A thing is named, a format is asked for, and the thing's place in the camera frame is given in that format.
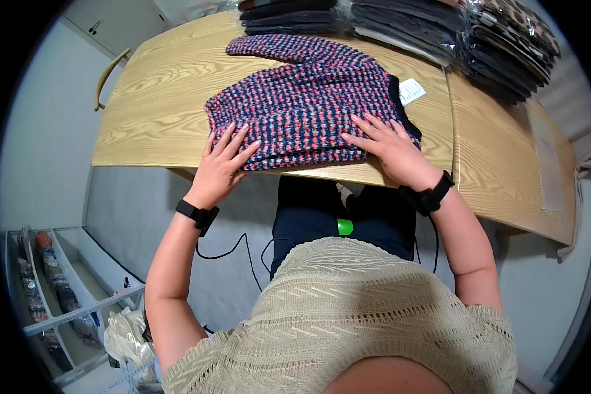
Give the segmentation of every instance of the beige knit top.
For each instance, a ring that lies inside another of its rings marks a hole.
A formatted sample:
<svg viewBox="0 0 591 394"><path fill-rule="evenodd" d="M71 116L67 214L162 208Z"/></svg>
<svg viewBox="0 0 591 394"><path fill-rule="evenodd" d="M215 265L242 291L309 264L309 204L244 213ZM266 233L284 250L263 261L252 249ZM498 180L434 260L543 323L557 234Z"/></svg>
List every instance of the beige knit top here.
<svg viewBox="0 0 591 394"><path fill-rule="evenodd" d="M189 349L172 393L321 393L350 365L402 356L453 393L512 393L517 359L504 315L464 306L430 271L369 243L324 238L291 250L249 320Z"/></svg>

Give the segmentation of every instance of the person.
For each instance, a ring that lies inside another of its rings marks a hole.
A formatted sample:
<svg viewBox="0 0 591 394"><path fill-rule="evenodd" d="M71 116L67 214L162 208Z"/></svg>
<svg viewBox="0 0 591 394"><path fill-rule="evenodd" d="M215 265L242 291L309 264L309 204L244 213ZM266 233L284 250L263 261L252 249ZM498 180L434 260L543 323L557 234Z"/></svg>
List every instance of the person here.
<svg viewBox="0 0 591 394"><path fill-rule="evenodd" d="M438 184L396 122L352 115L385 173L419 192ZM243 179L258 141L234 125L202 161L184 200L210 209ZM355 208L354 231L337 218ZM153 259L145 311L167 393L511 393L517 374L489 240L455 188L432 213L455 276L455 294L411 260L416 212L394 189L365 187L343 208L335 183L283 176L271 281L249 320L210 338L189 307L200 231L179 212Z"/></svg>

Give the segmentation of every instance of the white plastic bag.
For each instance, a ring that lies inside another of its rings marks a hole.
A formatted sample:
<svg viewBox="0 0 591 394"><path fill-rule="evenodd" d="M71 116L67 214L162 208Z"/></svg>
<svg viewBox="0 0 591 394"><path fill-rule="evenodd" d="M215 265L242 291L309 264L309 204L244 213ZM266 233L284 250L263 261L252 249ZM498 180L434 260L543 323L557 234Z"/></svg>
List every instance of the white plastic bag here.
<svg viewBox="0 0 591 394"><path fill-rule="evenodd" d="M156 356L153 343L147 342L142 334L147 329L142 310L131 311L126 307L121 313L110 312L105 329L103 344L111 357L123 362L128 358L142 366Z"/></svg>

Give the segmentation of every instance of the white cabinet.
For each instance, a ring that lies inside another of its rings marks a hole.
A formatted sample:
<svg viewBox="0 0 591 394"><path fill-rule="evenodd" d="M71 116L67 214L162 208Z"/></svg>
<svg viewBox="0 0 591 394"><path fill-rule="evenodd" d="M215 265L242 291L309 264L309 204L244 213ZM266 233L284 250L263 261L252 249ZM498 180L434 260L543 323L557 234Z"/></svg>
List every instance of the white cabinet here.
<svg viewBox="0 0 591 394"><path fill-rule="evenodd" d="M63 14L114 56L160 34L167 20L151 0L77 0Z"/></svg>

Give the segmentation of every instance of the green tape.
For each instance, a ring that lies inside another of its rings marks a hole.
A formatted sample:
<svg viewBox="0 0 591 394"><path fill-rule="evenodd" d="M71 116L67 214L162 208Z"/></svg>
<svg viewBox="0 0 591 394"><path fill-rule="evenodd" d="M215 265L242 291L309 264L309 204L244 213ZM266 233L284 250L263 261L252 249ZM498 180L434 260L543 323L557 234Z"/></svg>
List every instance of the green tape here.
<svg viewBox="0 0 591 394"><path fill-rule="evenodd" d="M337 219L337 231L339 235L350 235L350 233L354 230L352 227L352 221L347 219Z"/></svg>

